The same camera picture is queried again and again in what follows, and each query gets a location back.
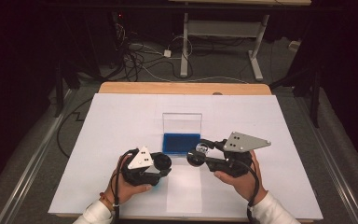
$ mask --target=white sleeve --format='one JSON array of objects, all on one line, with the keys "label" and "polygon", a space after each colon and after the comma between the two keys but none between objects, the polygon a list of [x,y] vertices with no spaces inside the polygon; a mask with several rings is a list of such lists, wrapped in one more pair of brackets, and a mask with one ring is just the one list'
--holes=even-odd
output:
[{"label": "white sleeve", "polygon": [[99,200],[92,203],[74,224],[110,224],[113,216],[109,209]]},{"label": "white sleeve", "polygon": [[258,204],[253,206],[253,217],[261,224],[299,223],[270,192]]}]

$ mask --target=power cord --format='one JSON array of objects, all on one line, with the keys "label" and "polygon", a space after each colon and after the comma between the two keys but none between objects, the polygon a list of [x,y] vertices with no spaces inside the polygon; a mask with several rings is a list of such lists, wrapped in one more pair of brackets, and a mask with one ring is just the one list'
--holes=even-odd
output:
[{"label": "power cord", "polygon": [[85,102],[81,103],[78,107],[76,107],[71,113],[69,113],[62,121],[62,123],[60,124],[58,130],[57,130],[57,133],[56,133],[56,138],[57,138],[57,145],[58,145],[58,148],[60,150],[60,152],[66,157],[69,159],[70,155],[68,155],[62,148],[61,146],[61,143],[60,143],[60,131],[61,131],[61,128],[63,126],[63,124],[69,119],[69,117],[71,117],[71,115],[73,114],[76,114],[77,117],[76,117],[76,121],[84,121],[83,119],[79,119],[79,113],[80,112],[76,112],[78,110],[78,108],[80,108],[82,105],[84,105],[85,103],[89,102],[92,100],[93,97],[89,98],[88,100],[86,100]]}]

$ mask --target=wooden table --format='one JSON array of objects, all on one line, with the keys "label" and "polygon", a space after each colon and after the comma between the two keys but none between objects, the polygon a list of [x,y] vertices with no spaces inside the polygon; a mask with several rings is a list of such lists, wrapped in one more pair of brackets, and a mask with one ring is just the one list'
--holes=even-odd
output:
[{"label": "wooden table", "polygon": [[[48,212],[60,217],[79,216],[105,188],[108,174],[115,169],[113,161],[126,150],[138,146],[159,150],[161,115],[166,112],[201,113],[202,135],[211,139],[223,139],[226,133],[236,130],[270,140],[272,146],[257,152],[257,158],[264,164],[264,186],[301,222],[323,218],[282,111],[269,87],[220,83],[105,82],[93,99]],[[210,153],[211,157],[221,154]],[[286,174],[286,178],[277,180],[282,174]],[[181,194],[173,193],[178,189]],[[182,194],[191,195],[195,202],[186,201],[183,206],[184,202],[178,201],[186,197],[176,198]],[[246,220],[243,213],[246,202],[231,186],[221,184],[206,166],[190,167],[181,157],[172,157],[172,172],[162,178],[155,189],[135,197],[120,209],[123,218]]]},{"label": "wooden table", "polygon": [[104,82],[99,93],[271,95],[265,84]]}]

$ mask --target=black cable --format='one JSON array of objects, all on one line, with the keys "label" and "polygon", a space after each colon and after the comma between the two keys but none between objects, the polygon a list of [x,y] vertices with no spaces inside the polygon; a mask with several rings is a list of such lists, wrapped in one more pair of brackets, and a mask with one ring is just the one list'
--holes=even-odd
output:
[{"label": "black cable", "polygon": [[199,38],[197,36],[192,36],[192,37],[195,37],[199,40],[202,40],[204,42],[208,42],[211,44],[211,49],[209,50],[209,52],[207,53],[204,53],[204,54],[197,54],[195,51],[197,49],[197,47],[205,47],[207,48],[206,46],[200,46],[200,45],[195,45],[194,44],[194,41],[192,40],[193,42],[193,53],[194,55],[196,56],[200,56],[200,57],[203,57],[203,56],[207,56],[209,54],[212,54],[216,49],[224,49],[224,48],[227,48],[227,47],[237,47],[239,45],[241,45],[247,38],[245,37],[238,37],[238,38],[235,38],[234,41],[232,43],[223,43],[222,41],[231,41],[231,39],[222,39],[220,41],[216,41],[216,40],[212,40],[211,38],[208,38],[208,39],[204,39],[204,38]]},{"label": "black cable", "polygon": [[138,69],[137,69],[137,67],[138,67],[138,65],[137,65],[137,63],[136,63],[136,59],[135,59],[135,57],[132,55],[132,54],[129,54],[129,56],[130,56],[130,58],[131,58],[131,62],[133,63],[133,68],[131,69],[131,71],[133,70],[133,69],[135,69],[135,80],[134,80],[134,82],[136,82],[136,81],[138,81],[138,74],[139,74],[139,71],[138,71]]},{"label": "black cable", "polygon": [[58,130],[57,130],[57,145],[58,145],[58,148],[60,149],[60,152],[66,157],[69,159],[69,155],[63,150],[62,146],[61,146],[61,143],[60,143],[60,131],[61,131],[61,128],[63,126],[63,124],[69,119],[69,117],[71,117],[71,115],[73,114],[77,114],[76,111],[78,110],[78,108],[80,108],[82,105],[84,105],[85,103],[87,103],[88,101],[91,101],[93,97],[89,98],[88,100],[86,100],[85,102],[81,103],[80,105],[77,106],[77,108],[75,108],[70,114],[68,114],[68,116],[66,116],[65,119],[63,119],[63,121],[61,122]]},{"label": "black cable", "polygon": [[158,60],[161,60],[161,59],[166,59],[166,57],[160,57],[160,58],[156,58],[156,59],[153,59],[151,61],[146,61],[144,63],[152,63],[152,62],[155,62],[155,61],[158,61]]},{"label": "black cable", "polygon": [[[119,218],[120,218],[120,198],[118,197],[118,179],[120,176],[121,166],[124,161],[124,159],[127,157],[127,155],[134,153],[138,149],[129,150],[126,153],[124,153],[120,159],[118,160],[117,167],[116,167],[116,173],[110,177],[110,189],[112,190],[113,196],[115,198],[115,218],[112,219],[112,223],[118,224]],[[112,180],[116,176],[116,183],[115,183],[115,189],[113,189],[112,186]]]},{"label": "black cable", "polygon": [[137,77],[137,73],[138,71],[136,70],[136,62],[134,61],[133,57],[131,57],[130,55],[128,55],[131,59],[129,60],[130,62],[132,62],[134,64],[134,66],[127,66],[127,64],[124,67],[124,73],[125,73],[125,78],[127,79],[127,81],[131,82],[131,77],[136,77],[136,79],[134,81],[136,81],[138,79]]},{"label": "black cable", "polygon": [[245,70],[247,67],[249,67],[249,65],[251,65],[252,64],[252,61],[254,60],[255,58],[249,58],[249,60],[250,60],[250,62],[248,62],[241,70],[240,70],[240,72],[239,72],[239,74],[240,74],[240,80],[242,80],[242,71],[243,70]]},{"label": "black cable", "polygon": [[118,75],[121,71],[123,71],[123,68],[124,68],[124,62],[121,62],[119,64],[119,66],[115,69],[115,71],[111,72],[109,75],[107,75],[105,78],[106,79],[109,79],[111,77],[114,77],[116,75]]},{"label": "black cable", "polygon": [[250,223],[255,223],[254,219],[253,219],[253,216],[252,216],[252,212],[250,210],[250,207],[252,207],[254,205],[254,202],[255,202],[255,196],[257,195],[258,193],[258,189],[260,188],[260,182],[259,182],[259,179],[258,179],[258,176],[257,176],[257,170],[256,170],[256,167],[255,167],[255,170],[253,170],[251,167],[249,167],[246,163],[242,162],[242,161],[236,161],[234,160],[233,161],[234,163],[237,163],[237,164],[240,164],[244,167],[246,167],[246,169],[248,169],[248,171],[252,174],[252,176],[254,177],[255,179],[255,189],[254,189],[254,194],[252,195],[252,197],[249,199],[249,202],[248,202],[248,207],[246,209],[246,215],[249,219],[249,222]]},{"label": "black cable", "polygon": [[145,69],[149,69],[149,68],[151,68],[151,67],[153,67],[153,66],[155,66],[155,65],[157,65],[157,64],[160,64],[160,63],[168,63],[168,64],[170,64],[170,65],[171,65],[171,68],[172,68],[172,74],[173,74],[173,76],[174,76],[174,77],[178,77],[178,76],[175,74],[175,69],[174,69],[173,63],[167,62],[167,61],[154,63],[154,64],[152,64],[152,65],[150,65],[150,66],[148,66],[148,67],[145,67]]}]

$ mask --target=desk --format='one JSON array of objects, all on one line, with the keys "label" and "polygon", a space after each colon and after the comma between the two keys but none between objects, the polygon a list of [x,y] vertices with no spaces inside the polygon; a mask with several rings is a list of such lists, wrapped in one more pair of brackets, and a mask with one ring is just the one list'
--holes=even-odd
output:
[{"label": "desk", "polygon": [[[215,92],[230,95],[210,95]],[[161,113],[173,111],[202,113],[201,135],[207,139],[227,138],[235,129],[270,140],[271,147],[256,152],[266,189],[298,219],[323,218],[278,102],[262,84],[104,83],[93,99],[49,212],[58,216],[80,215],[105,189],[120,155],[142,145],[151,152],[160,150]],[[217,150],[210,153],[211,157],[221,154]],[[186,158],[172,158],[172,171],[185,167],[191,168],[189,172],[198,172],[199,206],[195,206],[196,202],[184,204],[181,209],[185,211],[169,209],[169,174],[151,191],[122,205],[121,216],[245,220],[246,201],[231,186],[220,183],[205,165],[195,168],[187,164]],[[186,210],[190,205],[194,210]]]},{"label": "desk", "polygon": [[[220,4],[243,4],[243,5],[268,5],[268,6],[309,6],[310,0],[172,0],[174,2],[191,3],[220,3]],[[269,15],[264,15],[261,22],[239,22],[239,21],[193,21],[185,13],[183,31],[183,49],[181,61],[181,77],[187,77],[188,51],[187,42],[189,35],[215,35],[234,37],[255,37],[255,47],[248,51],[249,60],[257,81],[263,80],[263,75],[257,61],[257,52],[263,40],[267,28]]]}]

